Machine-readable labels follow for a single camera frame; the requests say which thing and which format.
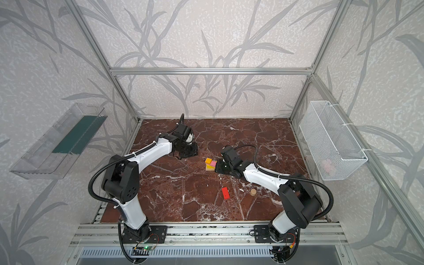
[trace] wallpaper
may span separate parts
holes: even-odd
[[[424,1],[350,6],[318,74],[424,218],[423,25]]]
[[[311,100],[323,100],[313,84],[309,86],[292,125],[299,146],[305,154],[309,173],[313,179],[320,180],[318,168],[299,128]],[[325,185],[332,191],[335,201],[329,213],[331,220],[341,223],[358,264],[424,264],[424,253],[400,220],[366,164],[347,179],[325,181]],[[328,203],[328,196],[322,196],[324,203]]]
[[[63,6],[0,2],[0,264],[60,263],[78,225],[93,218],[93,171],[122,153],[136,125]],[[108,117],[65,178],[9,172],[75,102],[104,106]]]
[[[77,0],[113,67],[309,67],[338,2]]]
[[[127,75],[139,117],[289,117],[304,75]]]

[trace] clear plastic tray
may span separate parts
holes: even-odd
[[[75,103],[10,171],[26,179],[64,178],[103,124],[103,110]]]

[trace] green strip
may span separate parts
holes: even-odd
[[[107,117],[83,116],[63,140],[54,148],[53,153],[81,154],[91,138],[99,130]]]

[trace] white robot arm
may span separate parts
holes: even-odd
[[[271,239],[275,242],[281,242],[285,233],[292,228],[306,228],[310,221],[324,216],[332,208],[331,191],[317,181],[306,179],[301,174],[281,174],[260,167],[255,162],[242,160],[232,146],[224,147],[221,155],[223,159],[217,161],[215,172],[256,183],[280,196],[284,211],[268,225]],[[311,184],[322,187],[329,194],[330,203],[319,214],[318,211],[323,203]]]
[[[106,170],[101,187],[112,198],[102,198],[92,190],[89,184],[89,193],[95,199],[114,204],[121,213],[121,222],[130,230],[138,241],[145,240],[149,234],[149,221],[143,213],[138,201],[139,175],[151,163],[160,157],[179,152],[180,158],[197,155],[197,143],[193,141],[193,131],[184,124],[184,115],[177,126],[167,133],[161,133],[155,141],[143,149],[127,156],[113,156],[109,164],[98,171],[98,176]]]

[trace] brown marble surface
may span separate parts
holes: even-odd
[[[177,120],[144,120],[131,151],[150,144],[159,132]],[[198,155],[183,160],[163,156],[140,174],[138,198],[150,222],[271,220],[283,208],[269,190],[228,175],[205,171],[207,157],[220,158],[225,145],[261,146],[258,164],[281,173],[306,174],[304,161],[287,119],[188,119],[198,143]],[[237,150],[242,159],[253,159],[254,149]],[[221,189],[227,187],[230,199]],[[250,195],[257,189],[255,196]],[[115,223],[119,213],[108,205],[101,219]]]

